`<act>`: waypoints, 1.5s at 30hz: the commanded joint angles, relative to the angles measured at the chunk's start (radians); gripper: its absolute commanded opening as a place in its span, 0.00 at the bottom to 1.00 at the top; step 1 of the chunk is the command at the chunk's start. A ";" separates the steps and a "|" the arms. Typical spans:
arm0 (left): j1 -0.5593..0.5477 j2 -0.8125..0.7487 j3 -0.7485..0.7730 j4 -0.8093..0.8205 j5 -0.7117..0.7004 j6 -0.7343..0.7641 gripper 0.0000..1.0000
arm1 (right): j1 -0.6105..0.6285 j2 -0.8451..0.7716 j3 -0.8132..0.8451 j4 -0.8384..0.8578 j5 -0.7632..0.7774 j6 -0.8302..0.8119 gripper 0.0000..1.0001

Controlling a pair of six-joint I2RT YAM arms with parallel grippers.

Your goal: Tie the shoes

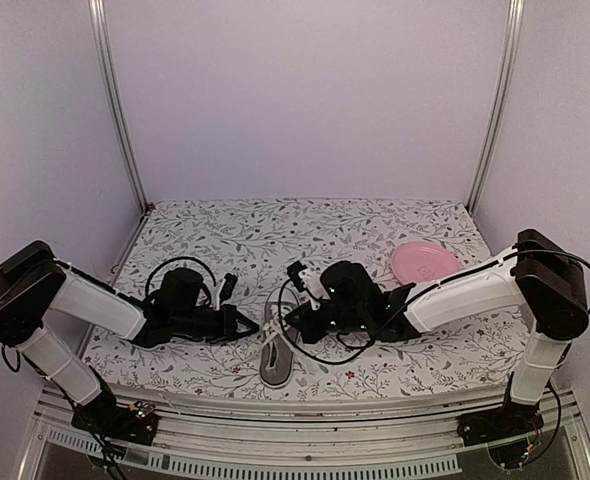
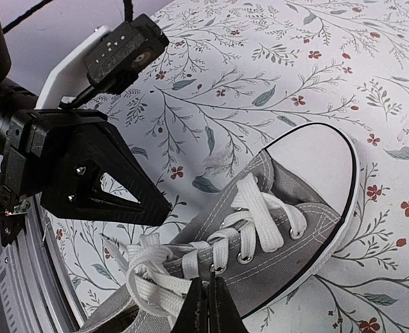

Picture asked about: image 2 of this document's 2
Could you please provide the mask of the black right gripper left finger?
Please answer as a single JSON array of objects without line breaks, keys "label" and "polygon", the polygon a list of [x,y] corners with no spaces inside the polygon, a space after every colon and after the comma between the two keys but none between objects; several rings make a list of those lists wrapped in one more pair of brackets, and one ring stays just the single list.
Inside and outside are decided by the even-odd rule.
[{"label": "black right gripper left finger", "polygon": [[197,277],[191,281],[171,333],[207,333],[208,331],[207,292],[202,279]]}]

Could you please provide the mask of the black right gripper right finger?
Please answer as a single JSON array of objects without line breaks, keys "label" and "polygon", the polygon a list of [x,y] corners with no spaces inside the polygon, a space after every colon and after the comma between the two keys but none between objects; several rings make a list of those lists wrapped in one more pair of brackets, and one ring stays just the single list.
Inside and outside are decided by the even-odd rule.
[{"label": "black right gripper right finger", "polygon": [[211,274],[207,302],[209,332],[247,333],[224,279],[215,273]]}]

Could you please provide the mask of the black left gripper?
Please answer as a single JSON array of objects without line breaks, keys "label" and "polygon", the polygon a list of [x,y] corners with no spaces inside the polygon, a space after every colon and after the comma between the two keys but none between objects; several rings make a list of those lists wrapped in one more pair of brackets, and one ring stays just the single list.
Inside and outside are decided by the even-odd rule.
[{"label": "black left gripper", "polygon": [[[171,205],[139,166],[118,130],[105,121],[107,116],[98,110],[16,111],[3,147],[0,205],[12,208],[49,184],[40,203],[60,219],[161,225]],[[75,156],[62,160],[50,179],[71,136]],[[134,200],[103,190],[104,174]]]}]

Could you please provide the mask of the white shoelace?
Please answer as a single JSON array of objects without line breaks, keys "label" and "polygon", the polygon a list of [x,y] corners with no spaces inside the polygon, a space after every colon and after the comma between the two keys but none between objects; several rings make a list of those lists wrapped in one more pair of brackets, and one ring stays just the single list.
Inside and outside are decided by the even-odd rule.
[{"label": "white shoelace", "polygon": [[253,260],[256,246],[272,253],[284,245],[284,236],[274,222],[271,211],[284,211],[290,225],[290,238],[299,239],[307,229],[307,220],[296,207],[262,192],[256,178],[248,174],[236,183],[231,203],[234,212],[223,219],[220,227],[204,241],[186,245],[161,244],[159,234],[142,235],[139,244],[128,245],[123,255],[108,237],[104,238],[109,254],[125,274],[125,287],[131,299],[143,311],[167,318],[173,325],[179,316],[191,281],[199,276],[199,256],[211,253],[211,272],[222,273],[229,263],[229,242],[240,241],[238,260]]}]

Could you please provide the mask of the grey canvas sneaker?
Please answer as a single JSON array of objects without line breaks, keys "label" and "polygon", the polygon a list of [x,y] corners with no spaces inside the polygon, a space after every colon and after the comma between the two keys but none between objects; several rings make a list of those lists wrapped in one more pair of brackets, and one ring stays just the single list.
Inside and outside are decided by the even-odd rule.
[{"label": "grey canvas sneaker", "polygon": [[244,332],[243,319],[316,274],[345,237],[359,188],[352,140],[306,123],[259,151],[168,244],[107,249],[125,276],[82,332]]}]

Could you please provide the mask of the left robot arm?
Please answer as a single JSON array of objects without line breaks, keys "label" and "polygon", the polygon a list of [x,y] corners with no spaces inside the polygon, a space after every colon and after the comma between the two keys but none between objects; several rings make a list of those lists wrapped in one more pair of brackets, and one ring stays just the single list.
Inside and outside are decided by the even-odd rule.
[{"label": "left robot arm", "polygon": [[118,95],[168,46],[146,15],[66,58],[40,95],[8,79],[11,59],[0,24],[0,223],[20,225],[25,201],[61,219],[161,225],[171,205],[135,159],[107,115],[84,105],[99,94]]}]

